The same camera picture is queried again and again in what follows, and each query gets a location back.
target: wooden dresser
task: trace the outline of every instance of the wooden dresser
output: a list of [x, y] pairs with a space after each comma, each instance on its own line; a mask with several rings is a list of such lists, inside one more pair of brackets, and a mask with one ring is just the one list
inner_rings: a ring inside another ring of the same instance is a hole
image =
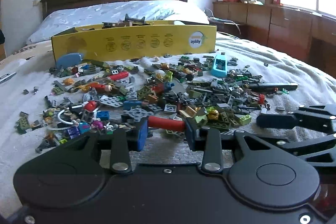
[[214, 2], [214, 16], [247, 25], [246, 39], [336, 77], [336, 21], [275, 5]]

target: white blanket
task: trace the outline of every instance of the white blanket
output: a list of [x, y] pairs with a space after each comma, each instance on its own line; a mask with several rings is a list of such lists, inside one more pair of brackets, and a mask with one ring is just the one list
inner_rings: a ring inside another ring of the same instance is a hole
[[[297, 109], [301, 104], [318, 105], [336, 102], [336, 80], [334, 78], [284, 53], [260, 46], [255, 42], [234, 40], [220, 34], [217, 35], [216, 49], [219, 49], [219, 52], [226, 52], [228, 59], [231, 57], [238, 58], [238, 66], [229, 68], [242, 69], [245, 65], [250, 65], [249, 70], [251, 73], [253, 75], [263, 75], [262, 81], [264, 82], [298, 83], [298, 89], [290, 92], [289, 95], [276, 95], [273, 99], [267, 99], [272, 108], [269, 113], [275, 113], [276, 106], [282, 106], [287, 111], [291, 111]], [[200, 57], [201, 62], [205, 61], [202, 58], [202, 54], [193, 56]], [[179, 57], [173, 56], [168, 59], [161, 57], [159, 62], [177, 63]], [[268, 63], [269, 66], [265, 67], [263, 65], [264, 62]], [[114, 63], [132, 64], [129, 61], [116, 61]], [[135, 75], [137, 89], [143, 84], [144, 79], [148, 77], [143, 73], [143, 69], [149, 67], [152, 63], [154, 63], [152, 58], [141, 59], [140, 72]], [[13, 61], [0, 71], [0, 75], [8, 72], [17, 72], [16, 76], [11, 80], [0, 84], [0, 213], [5, 217], [21, 206], [12, 185], [13, 174], [21, 164], [37, 156], [35, 148], [40, 144], [45, 132], [41, 128], [19, 135], [14, 125], [19, 118], [20, 111], [29, 113], [29, 120], [33, 122], [36, 117], [39, 117], [39, 113], [46, 108], [44, 96], [49, 95], [55, 80], [48, 73], [48, 69], [53, 66], [53, 53], [47, 52], [28, 61], [24, 59]], [[88, 79], [90, 76], [84, 76], [80, 79], [82, 78]], [[203, 77], [196, 77], [195, 79], [210, 80], [212, 78], [213, 76], [206, 72]], [[36, 95], [31, 92], [34, 86], [39, 87]], [[22, 93], [24, 89], [29, 90], [30, 93], [24, 95]], [[50, 98], [56, 98], [61, 101], [63, 96], [51, 96]], [[71, 96], [74, 99], [79, 99], [82, 93], [77, 92]], [[252, 123], [242, 128], [250, 133], [287, 136], [292, 141], [302, 141], [323, 136], [323, 133], [304, 128], [295, 128], [293, 130], [260, 129], [255, 124], [255, 119], [259, 112], [252, 112]], [[187, 144], [182, 140], [166, 139], [157, 133], [147, 140], [145, 149], [142, 152], [132, 152], [131, 159], [133, 165], [137, 162], [189, 163], [200, 162], [202, 155], [202, 152], [191, 152]], [[226, 166], [229, 167], [232, 164], [231, 154], [229, 151], [224, 150], [223, 156]], [[109, 152], [104, 151], [101, 164], [107, 167], [108, 160]]]

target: blue lego brick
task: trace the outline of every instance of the blue lego brick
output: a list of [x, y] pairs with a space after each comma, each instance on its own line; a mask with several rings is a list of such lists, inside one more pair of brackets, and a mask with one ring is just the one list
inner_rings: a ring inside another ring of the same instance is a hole
[[79, 130], [77, 127], [71, 127], [67, 129], [68, 134], [71, 135], [75, 135], [75, 134], [79, 134]]
[[83, 134], [90, 130], [90, 125], [87, 122], [80, 122], [78, 125], [78, 130], [80, 134]]
[[97, 118], [100, 118], [101, 121], [107, 121], [110, 119], [110, 115], [108, 111], [99, 111], [97, 112]]
[[124, 110], [131, 110], [132, 107], [141, 106], [141, 101], [124, 101], [123, 109]]

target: wooden drawer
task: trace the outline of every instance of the wooden drawer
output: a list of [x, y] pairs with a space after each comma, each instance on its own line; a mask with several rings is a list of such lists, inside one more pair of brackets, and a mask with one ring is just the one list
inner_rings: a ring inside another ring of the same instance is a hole
[[221, 19], [229, 18], [229, 3], [228, 2], [214, 2], [213, 3], [214, 17]]
[[336, 45], [336, 21], [314, 16], [312, 36], [325, 42]]
[[268, 47], [271, 47], [279, 52], [306, 61], [311, 44], [311, 35], [300, 30], [294, 30], [278, 25], [270, 25]]
[[272, 8], [271, 24], [309, 33], [312, 18], [308, 13], [276, 7]]
[[271, 8], [264, 5], [248, 4], [247, 25], [269, 30]]
[[247, 4], [230, 3], [228, 18], [234, 22], [246, 24]]

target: blue lego block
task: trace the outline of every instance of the blue lego block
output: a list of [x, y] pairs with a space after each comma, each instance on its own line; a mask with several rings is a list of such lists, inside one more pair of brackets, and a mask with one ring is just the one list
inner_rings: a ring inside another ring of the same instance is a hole
[[124, 101], [123, 109], [124, 110], [131, 110], [132, 107], [141, 106], [141, 101]]
[[84, 54], [81, 54], [79, 52], [62, 55], [60, 58], [57, 59], [56, 67], [57, 69], [60, 69], [61, 67], [66, 69], [68, 67], [77, 66], [82, 62], [83, 57]]
[[110, 115], [108, 111], [99, 111], [97, 112], [97, 118], [100, 118], [101, 121], [107, 121], [110, 119]]
[[71, 135], [75, 135], [75, 134], [79, 134], [79, 130], [77, 127], [71, 127], [67, 129], [68, 134]]
[[90, 130], [90, 125], [87, 122], [80, 122], [78, 125], [78, 130], [80, 134], [83, 134]]
[[70, 139], [77, 138], [78, 136], [80, 136], [80, 134], [74, 134], [74, 135], [70, 135]]

